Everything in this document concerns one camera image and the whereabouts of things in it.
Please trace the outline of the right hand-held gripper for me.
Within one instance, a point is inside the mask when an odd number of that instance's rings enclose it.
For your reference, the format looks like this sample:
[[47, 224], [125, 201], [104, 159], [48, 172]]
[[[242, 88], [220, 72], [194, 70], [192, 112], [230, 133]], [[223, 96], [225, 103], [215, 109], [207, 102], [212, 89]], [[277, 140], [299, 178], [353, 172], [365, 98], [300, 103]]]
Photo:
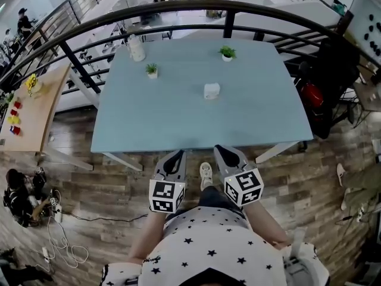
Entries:
[[230, 146], [215, 145], [214, 158], [223, 183], [223, 192], [238, 207], [261, 199], [264, 182], [256, 165], [244, 153]]

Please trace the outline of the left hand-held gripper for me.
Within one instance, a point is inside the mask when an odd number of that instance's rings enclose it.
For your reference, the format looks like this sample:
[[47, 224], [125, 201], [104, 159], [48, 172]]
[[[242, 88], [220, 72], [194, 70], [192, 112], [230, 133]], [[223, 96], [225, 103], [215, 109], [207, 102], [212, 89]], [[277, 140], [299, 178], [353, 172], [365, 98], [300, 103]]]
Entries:
[[161, 158], [149, 181], [149, 205], [153, 212], [175, 213], [186, 191], [186, 153], [176, 150]]

